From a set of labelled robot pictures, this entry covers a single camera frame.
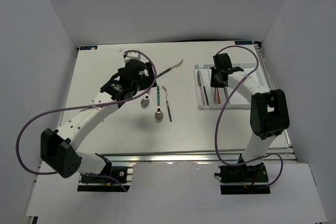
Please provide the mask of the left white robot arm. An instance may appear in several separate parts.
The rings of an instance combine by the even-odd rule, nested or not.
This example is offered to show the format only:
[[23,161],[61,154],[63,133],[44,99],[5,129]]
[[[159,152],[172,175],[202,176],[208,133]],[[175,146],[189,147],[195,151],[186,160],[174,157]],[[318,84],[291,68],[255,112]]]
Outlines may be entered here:
[[150,62],[131,59],[105,83],[87,109],[55,130],[41,134],[40,155],[61,177],[74,173],[93,174],[101,182],[110,178],[111,162],[100,154],[78,151],[82,141],[110,114],[138,91],[148,89],[155,74]]

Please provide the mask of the green handled spoon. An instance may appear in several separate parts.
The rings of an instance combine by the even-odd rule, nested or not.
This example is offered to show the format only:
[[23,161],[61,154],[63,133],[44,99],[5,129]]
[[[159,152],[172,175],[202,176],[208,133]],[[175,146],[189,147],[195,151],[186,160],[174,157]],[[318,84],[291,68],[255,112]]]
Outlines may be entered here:
[[157,101],[157,110],[155,112],[155,119],[160,121],[163,119],[163,112],[161,111],[161,103],[160,103],[160,87],[156,86],[156,101]]

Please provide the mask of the pink handled knife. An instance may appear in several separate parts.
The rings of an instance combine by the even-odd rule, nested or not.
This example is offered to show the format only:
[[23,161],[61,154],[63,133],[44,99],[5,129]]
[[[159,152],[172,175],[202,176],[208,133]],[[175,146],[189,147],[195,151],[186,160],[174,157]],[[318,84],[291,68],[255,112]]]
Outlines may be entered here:
[[201,96],[201,101],[202,101],[202,105],[205,106],[205,97],[204,97],[204,92],[203,92],[203,86],[201,84],[201,77],[200,77],[200,71],[197,71],[197,84],[200,90],[200,96]]

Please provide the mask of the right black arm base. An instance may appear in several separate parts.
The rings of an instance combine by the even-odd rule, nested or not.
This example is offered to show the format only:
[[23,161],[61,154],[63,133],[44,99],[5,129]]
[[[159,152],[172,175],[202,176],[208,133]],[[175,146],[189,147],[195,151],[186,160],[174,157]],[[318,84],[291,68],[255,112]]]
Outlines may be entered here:
[[256,166],[219,166],[214,176],[219,179],[222,195],[270,194],[268,174],[264,163]]

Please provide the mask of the floral handled knife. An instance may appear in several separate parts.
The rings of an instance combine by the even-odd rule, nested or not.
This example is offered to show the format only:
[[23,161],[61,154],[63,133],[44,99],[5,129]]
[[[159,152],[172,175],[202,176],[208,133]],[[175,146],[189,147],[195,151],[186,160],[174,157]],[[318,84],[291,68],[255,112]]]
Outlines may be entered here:
[[207,104],[207,106],[209,106],[208,96],[207,96],[206,88],[205,88],[204,84],[202,84],[202,88],[203,88],[206,104]]

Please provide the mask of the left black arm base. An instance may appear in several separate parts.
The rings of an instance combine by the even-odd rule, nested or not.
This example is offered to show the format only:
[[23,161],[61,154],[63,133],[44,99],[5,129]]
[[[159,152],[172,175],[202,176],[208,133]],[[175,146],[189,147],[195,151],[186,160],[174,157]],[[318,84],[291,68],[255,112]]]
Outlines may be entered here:
[[132,182],[133,165],[131,163],[113,163],[109,172],[102,177],[80,174],[78,192],[126,193]]

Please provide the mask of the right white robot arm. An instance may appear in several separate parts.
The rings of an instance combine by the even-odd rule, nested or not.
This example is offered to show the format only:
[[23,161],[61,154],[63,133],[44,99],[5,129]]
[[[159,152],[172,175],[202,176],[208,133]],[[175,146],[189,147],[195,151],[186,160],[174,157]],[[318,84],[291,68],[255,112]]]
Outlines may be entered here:
[[235,92],[250,103],[249,121],[252,134],[236,164],[238,177],[247,182],[255,177],[254,166],[263,162],[271,143],[290,125],[286,96],[281,89],[271,90],[262,86],[241,67],[233,67],[227,53],[216,54],[213,59],[211,87],[232,89],[220,114],[223,114]]

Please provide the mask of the pink handled spoon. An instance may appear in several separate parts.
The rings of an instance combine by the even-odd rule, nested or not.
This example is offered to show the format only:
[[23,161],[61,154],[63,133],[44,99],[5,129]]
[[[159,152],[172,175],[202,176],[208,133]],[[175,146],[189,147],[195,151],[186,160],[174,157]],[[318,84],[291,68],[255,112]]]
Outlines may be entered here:
[[150,102],[150,100],[149,100],[149,93],[147,93],[145,95],[145,97],[141,100],[141,106],[143,108],[145,108],[145,107],[147,107],[149,105],[149,102]]

